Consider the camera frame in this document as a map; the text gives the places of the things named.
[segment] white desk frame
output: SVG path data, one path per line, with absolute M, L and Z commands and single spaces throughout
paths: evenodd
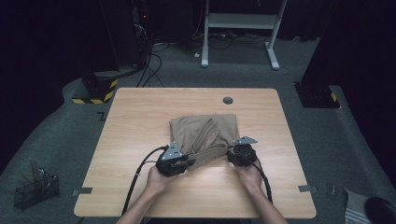
M 288 0 L 282 0 L 280 9 L 276 15 L 209 13 L 209 2 L 209 0 L 206 0 L 205 38 L 202 49 L 202 67 L 209 66 L 209 27 L 219 27 L 273 30 L 270 42 L 265 42 L 265 49 L 268 52 L 268 56 L 270 58 L 271 66 L 273 67 L 273 69 L 279 69 L 279 63 L 277 62 L 274 53 L 274 43 L 280 23 L 282 22 L 283 12 L 285 11 Z

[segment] yellow black hazard tape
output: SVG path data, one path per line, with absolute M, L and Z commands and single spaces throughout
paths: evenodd
M 107 90 L 104 90 L 102 93 L 102 97 L 92 97 L 92 98 L 73 98 L 73 103 L 78 104 L 78 105 L 84 105 L 84 104 L 106 104 L 110 101 L 111 97 L 114 94 L 114 90 L 116 89 L 117 83 L 119 82 L 118 79 L 113 80 L 109 88 Z

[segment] human hand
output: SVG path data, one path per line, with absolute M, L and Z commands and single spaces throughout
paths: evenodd
M 162 194 L 166 190 L 168 184 L 177 177 L 178 175 L 166 177 L 158 171 L 157 166 L 153 166 L 148 172 L 146 190 L 150 190 L 156 194 Z
M 260 167 L 259 161 L 255 161 L 254 164 Z M 249 165 L 248 167 L 234 165 L 234 167 L 239 175 L 239 180 L 248 191 L 262 188 L 262 175 L 256 167 L 253 165 Z

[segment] folded cloth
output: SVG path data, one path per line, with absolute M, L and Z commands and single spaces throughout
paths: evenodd
M 189 160 L 195 160 L 189 170 L 224 156 L 233 140 L 239 139 L 236 115 L 198 115 L 169 121 L 171 141 L 175 141 Z

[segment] human arm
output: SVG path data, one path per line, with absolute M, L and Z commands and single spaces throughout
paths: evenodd
M 148 181 L 142 194 L 136 199 L 125 214 L 117 221 L 117 224 L 138 224 L 143 219 L 155 200 L 165 191 L 167 185 L 177 175 L 166 177 L 161 175 L 156 166 L 149 169 Z
M 247 190 L 250 200 L 260 214 L 263 223 L 288 223 L 262 191 L 262 176 L 260 172 L 253 165 L 248 167 L 235 165 L 235 170 L 239 175 L 242 185 Z

